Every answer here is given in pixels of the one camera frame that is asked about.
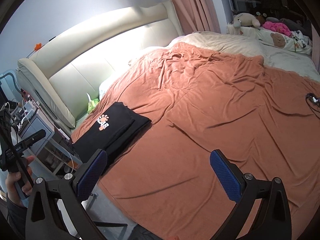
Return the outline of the left hand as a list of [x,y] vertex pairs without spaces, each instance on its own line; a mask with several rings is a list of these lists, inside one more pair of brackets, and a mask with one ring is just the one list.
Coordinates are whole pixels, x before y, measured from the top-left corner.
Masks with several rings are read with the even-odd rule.
[[17,206],[25,207],[23,200],[21,199],[21,193],[23,192],[26,196],[29,196],[33,190],[30,182],[26,182],[22,187],[16,187],[18,181],[21,179],[21,172],[9,172],[5,180],[7,187],[7,200],[10,200]]

